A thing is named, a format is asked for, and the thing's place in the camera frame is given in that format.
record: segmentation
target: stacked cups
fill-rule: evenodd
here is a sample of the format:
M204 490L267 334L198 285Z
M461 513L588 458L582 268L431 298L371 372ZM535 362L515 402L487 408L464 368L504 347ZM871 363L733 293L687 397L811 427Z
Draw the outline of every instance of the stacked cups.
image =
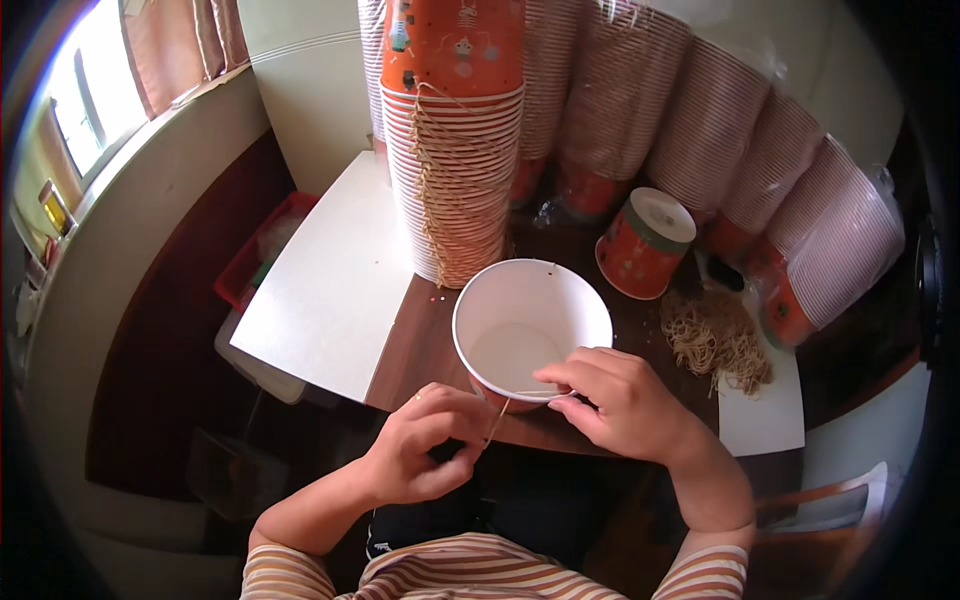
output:
M523 5L388 8L381 79L394 199L414 270L461 288L503 258L523 112Z
M873 189L840 142L831 135L824 137L810 168L797 180L751 248L747 266L750 276L763 278L766 270L782 266L834 199L850 193L868 194Z
M709 224L704 239L707 249L729 264L739 264L810 166L823 137L816 119L796 100L774 89L756 120L730 191Z
M769 90L766 77L732 54L694 40L645 170L698 226L719 207Z
M892 194L848 186L787 256L763 305L764 327L780 343L796 346L870 289L903 244Z
M523 42L523 126L511 206L524 206L540 180L564 111L582 0L527 0Z
M386 150L383 146L385 138L380 111L380 72L383 68L383 23L387 15L387 0L357 0L357 11L360 15L360 44L363 46L374 148L380 153Z
M563 207L603 220L653 143L690 29L637 2L591 2L558 147Z

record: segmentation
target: forearm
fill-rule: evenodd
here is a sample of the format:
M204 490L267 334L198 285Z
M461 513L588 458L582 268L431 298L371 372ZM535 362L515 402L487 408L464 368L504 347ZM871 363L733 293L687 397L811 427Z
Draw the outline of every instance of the forearm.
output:
M754 522L750 482L730 452L696 417L667 464L684 521L705 534L743 530Z
M322 556L362 514L376 508L364 482L362 460L353 461L267 509L253 526L250 549L278 543Z

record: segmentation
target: striped shirt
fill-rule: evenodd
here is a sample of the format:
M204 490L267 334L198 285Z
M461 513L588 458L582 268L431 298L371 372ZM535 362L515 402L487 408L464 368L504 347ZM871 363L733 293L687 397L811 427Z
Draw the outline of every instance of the striped shirt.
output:
M674 564L653 600L739 598L747 553L717 546ZM324 569L306 554L285 546L254 548L244 568L244 600L335 596ZM463 534L400 548L370 561L358 590L339 598L623 598L552 559L489 534Z

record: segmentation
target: hand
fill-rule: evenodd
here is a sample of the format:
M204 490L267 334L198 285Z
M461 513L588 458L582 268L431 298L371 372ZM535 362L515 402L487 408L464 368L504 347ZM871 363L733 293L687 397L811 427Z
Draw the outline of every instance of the hand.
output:
M375 503L411 504L439 498L473 476L496 413L474 394L431 383L387 418L359 460ZM467 445L441 464L426 452L448 438Z
M577 348L566 362L535 371L534 377L588 397L599 410L572 396L549 406L594 444L630 458L670 467L686 433L700 424L645 360L612 348Z

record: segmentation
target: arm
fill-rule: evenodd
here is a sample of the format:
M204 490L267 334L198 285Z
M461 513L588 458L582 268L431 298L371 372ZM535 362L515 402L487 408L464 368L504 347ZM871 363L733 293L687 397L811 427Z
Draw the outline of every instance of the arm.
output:
M494 417L473 394L426 386L387 418L366 455L267 509L253 526L250 550L278 544L322 556L367 511L459 488L473 475ZM426 452L448 438L466 446L437 465Z
M754 500L746 475L646 361L610 348L578 348L565 363L534 376L576 389L599 408L593 410L574 397L550 402L550 408L563 413L592 442L669 469L690 528L678 562L717 545L750 550Z

